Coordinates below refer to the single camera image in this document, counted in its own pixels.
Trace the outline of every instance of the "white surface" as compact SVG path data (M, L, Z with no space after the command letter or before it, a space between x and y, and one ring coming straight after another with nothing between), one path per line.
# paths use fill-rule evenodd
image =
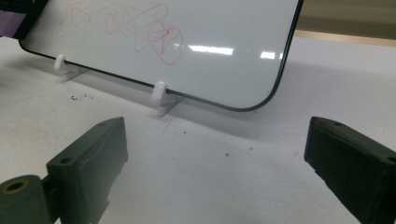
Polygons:
M0 181L44 177L94 124L125 117L130 160L102 224L358 223L304 162L310 118L396 148L396 49L295 38L268 105L236 113L185 99L162 118L151 88L94 72L61 83L53 61L5 38L0 49Z
M26 49L233 108L275 86L298 0L53 0Z

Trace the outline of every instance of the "black whiteboard edge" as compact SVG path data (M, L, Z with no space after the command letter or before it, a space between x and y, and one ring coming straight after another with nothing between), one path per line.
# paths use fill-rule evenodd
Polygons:
M217 107L220 107L220 108L223 108L223 109L235 111L235 112L248 112L248 111L252 111L252 110L258 109L258 108L262 107L263 105L266 105L269 101L272 100L272 98L276 94L277 88L278 88L280 80L282 78L283 70L284 70L285 64L286 64L286 60L288 59L288 54L289 54L289 49L290 49L290 45L291 45L291 40L293 39L294 31L295 31L295 29L297 27L297 22L298 22L298 19L300 17L301 9L303 7L303 2L304 2L304 0L299 0L299 2L297 4L297 8L296 8L296 11L295 11L295 14L294 14L294 17L293 17L293 21L291 23L288 39L286 41L286 46L285 46L285 49L283 50L283 58L282 58L282 62L280 63L280 66L279 66L279 70L278 70L278 74L277 74L277 77L276 77L276 82L274 84L274 87L272 88L272 90L268 94L268 96L261 103L259 103L257 105L254 105L254 106L251 106L251 107L236 108L236 107L230 107L230 106L227 106L227 105L222 105L222 104L219 104L219 103L208 101L206 99L202 99L202 98L199 98L199 97L196 97L196 96L192 96L192 95L188 95L186 93L182 93L182 92L178 92L178 91L166 90L166 92L167 93L172 93L172 94L175 94L175 95L179 95L179 96L183 96L183 97L186 97L186 98L190 98L192 100L200 101L200 102L203 102L203 103L206 103L206 104L209 104L209 105L214 105L214 106L217 106ZM49 55L33 52L33 51L30 51L29 49L26 49L22 45L21 40L19 40L18 42L20 44L20 47L26 52L29 52L29 53L32 53L32 54L35 54L35 55L38 55L38 56L42 56L42 57L45 57L45 58L56 60L55 57L51 57ZM102 70L99 70L99 69L91 68L89 66L85 66L85 65L82 65L82 64L78 64L78 63L72 63L72 62L65 62L65 63L66 64L73 64L75 66L83 67L83 68L86 68L86 69L89 69L89 70L92 70L92 71L95 71L95 72L98 72L98 73L103 73L103 74L106 74L108 76L117 77L117 78L120 78L120 79L123 79L123 80L132 81L134 83L137 83L137 84L140 84L140 85L143 85L143 86L154 88L154 85L152 85L152 84L149 84L149 83L146 83L146 82L142 82L142 81L138 81L138 80L135 80L135 79L132 79L132 78L122 77L120 75L116 75L116 74L105 72L105 71L102 71Z

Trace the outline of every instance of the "whiteboard holder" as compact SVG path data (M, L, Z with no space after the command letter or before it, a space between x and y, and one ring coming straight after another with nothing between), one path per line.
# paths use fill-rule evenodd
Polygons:
M65 60L66 58L62 54L59 54L53 65L53 69L60 74L62 81L68 81L88 71L86 68L81 68L73 64L66 64Z
M183 97L166 93L166 84L159 81L155 84L151 94L151 100L157 104L157 115L162 117L175 105L183 100Z

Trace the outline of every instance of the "whiteboard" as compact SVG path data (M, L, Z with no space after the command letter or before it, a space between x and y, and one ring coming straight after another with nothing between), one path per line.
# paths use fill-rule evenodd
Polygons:
M21 47L232 110L276 91L302 0L51 0Z

